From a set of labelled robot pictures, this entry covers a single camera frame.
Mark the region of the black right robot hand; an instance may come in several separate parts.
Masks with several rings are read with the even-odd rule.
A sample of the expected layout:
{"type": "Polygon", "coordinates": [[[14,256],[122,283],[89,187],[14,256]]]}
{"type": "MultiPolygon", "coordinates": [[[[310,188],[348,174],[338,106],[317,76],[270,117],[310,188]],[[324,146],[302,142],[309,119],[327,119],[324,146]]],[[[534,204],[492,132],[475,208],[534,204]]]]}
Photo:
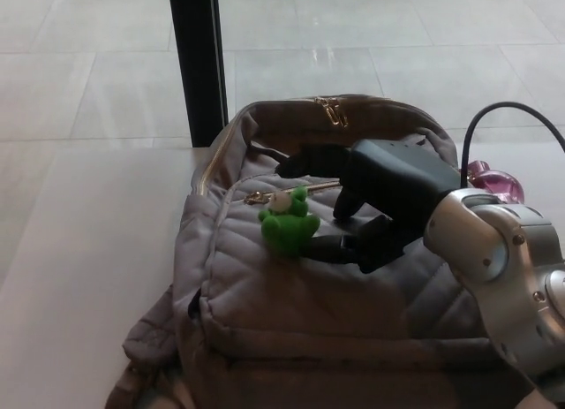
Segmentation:
{"type": "Polygon", "coordinates": [[[334,219],[347,223],[364,204],[379,211],[353,233],[319,236],[302,252],[327,263],[354,263],[367,274],[403,256],[404,248],[424,235],[443,198],[460,186],[455,165],[419,145],[394,140],[360,140],[347,148],[305,145],[281,162],[282,178],[336,178],[342,188],[334,219]]]}

